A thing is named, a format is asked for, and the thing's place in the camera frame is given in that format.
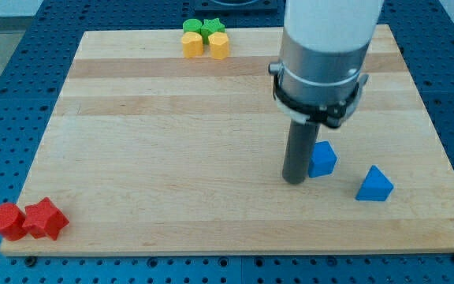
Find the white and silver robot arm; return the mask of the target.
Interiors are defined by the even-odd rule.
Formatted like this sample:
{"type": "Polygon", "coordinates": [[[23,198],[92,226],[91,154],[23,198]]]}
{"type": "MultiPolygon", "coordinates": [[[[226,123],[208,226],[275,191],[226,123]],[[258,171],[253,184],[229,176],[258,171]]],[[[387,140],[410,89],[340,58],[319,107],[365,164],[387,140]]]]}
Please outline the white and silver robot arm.
{"type": "Polygon", "coordinates": [[[383,0],[288,0],[274,100],[294,122],[338,128],[354,113],[368,77],[361,68],[383,0]]]}

